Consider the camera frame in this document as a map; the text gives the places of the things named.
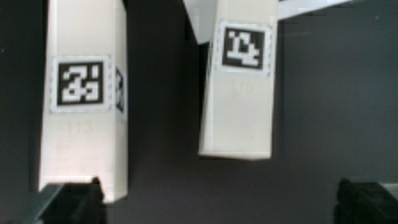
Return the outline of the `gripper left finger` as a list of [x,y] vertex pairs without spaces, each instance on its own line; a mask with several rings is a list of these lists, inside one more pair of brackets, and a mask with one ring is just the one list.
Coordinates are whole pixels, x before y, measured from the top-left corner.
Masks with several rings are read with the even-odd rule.
[[14,224],[108,224],[99,178],[85,183],[49,183]]

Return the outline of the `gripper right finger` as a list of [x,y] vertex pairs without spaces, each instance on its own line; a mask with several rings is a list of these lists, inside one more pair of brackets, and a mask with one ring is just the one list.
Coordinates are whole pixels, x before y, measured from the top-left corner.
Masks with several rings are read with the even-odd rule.
[[398,224],[398,183],[341,180],[333,224]]

